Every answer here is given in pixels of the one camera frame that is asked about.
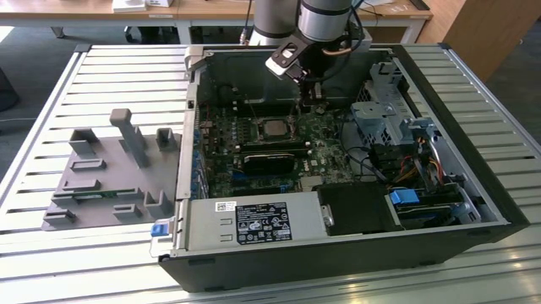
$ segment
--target gray 3d printed holder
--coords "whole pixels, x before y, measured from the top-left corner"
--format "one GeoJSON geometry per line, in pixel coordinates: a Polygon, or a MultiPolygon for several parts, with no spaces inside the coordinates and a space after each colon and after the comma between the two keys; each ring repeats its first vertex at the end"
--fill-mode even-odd
{"type": "Polygon", "coordinates": [[[128,109],[110,112],[121,137],[74,130],[73,148],[41,229],[61,230],[155,222],[172,216],[180,134],[143,136],[128,109]]]}

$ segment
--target slatted table surface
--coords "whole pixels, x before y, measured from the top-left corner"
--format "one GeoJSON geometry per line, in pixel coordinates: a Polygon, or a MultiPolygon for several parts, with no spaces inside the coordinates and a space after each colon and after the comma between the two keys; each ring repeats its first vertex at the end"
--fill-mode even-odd
{"type": "MultiPolygon", "coordinates": [[[[119,136],[112,108],[131,109],[144,134],[181,132],[181,46],[93,46],[74,53],[0,184],[0,303],[510,303],[539,301],[541,161],[538,146],[451,51],[407,50],[531,226],[442,265],[223,293],[189,294],[148,254],[151,224],[40,231],[73,128],[119,136]]],[[[428,115],[412,93],[416,106],[428,115]]]]}

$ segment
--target silver cylinder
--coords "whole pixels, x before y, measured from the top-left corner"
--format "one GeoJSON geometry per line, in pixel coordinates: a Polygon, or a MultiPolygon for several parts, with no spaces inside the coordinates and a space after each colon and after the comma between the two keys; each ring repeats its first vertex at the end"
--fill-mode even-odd
{"type": "Polygon", "coordinates": [[[256,33],[255,36],[260,37],[263,41],[272,41],[272,43],[276,44],[280,39],[285,39],[293,32],[296,26],[298,1],[299,0],[255,1],[253,33],[256,33]]]}
{"type": "Polygon", "coordinates": [[[334,41],[344,32],[351,0],[302,0],[298,28],[320,42],[334,41]]]}

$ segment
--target gray carpet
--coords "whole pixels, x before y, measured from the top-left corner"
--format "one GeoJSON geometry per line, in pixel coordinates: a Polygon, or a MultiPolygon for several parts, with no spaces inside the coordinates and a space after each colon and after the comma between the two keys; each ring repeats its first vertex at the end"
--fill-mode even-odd
{"type": "MultiPolygon", "coordinates": [[[[0,120],[37,117],[77,44],[127,44],[120,27],[65,28],[64,33],[57,39],[49,28],[20,27],[0,43],[0,67],[20,95],[20,103],[0,112],[0,120]]],[[[0,122],[0,179],[32,124],[0,122]]]]}
{"type": "Polygon", "coordinates": [[[541,22],[522,41],[486,86],[541,143],[541,22]]]}
{"type": "MultiPolygon", "coordinates": [[[[121,28],[66,28],[64,32],[65,38],[56,39],[48,28],[14,28],[0,43],[0,67],[21,98],[14,108],[0,112],[0,120],[37,116],[77,44],[127,44],[121,28]]],[[[541,23],[537,22],[487,86],[541,142],[539,79],[541,23]]],[[[0,122],[0,179],[32,123],[0,122]]]]}

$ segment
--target blue latch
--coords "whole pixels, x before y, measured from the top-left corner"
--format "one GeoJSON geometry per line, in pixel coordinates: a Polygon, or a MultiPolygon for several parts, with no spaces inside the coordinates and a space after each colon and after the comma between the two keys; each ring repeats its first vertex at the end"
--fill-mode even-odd
{"type": "Polygon", "coordinates": [[[412,189],[395,190],[392,193],[390,193],[390,200],[394,205],[419,203],[419,198],[416,197],[415,190],[412,189]]]}
{"type": "Polygon", "coordinates": [[[168,236],[169,235],[169,225],[168,224],[153,224],[151,230],[152,237],[168,236]]]}

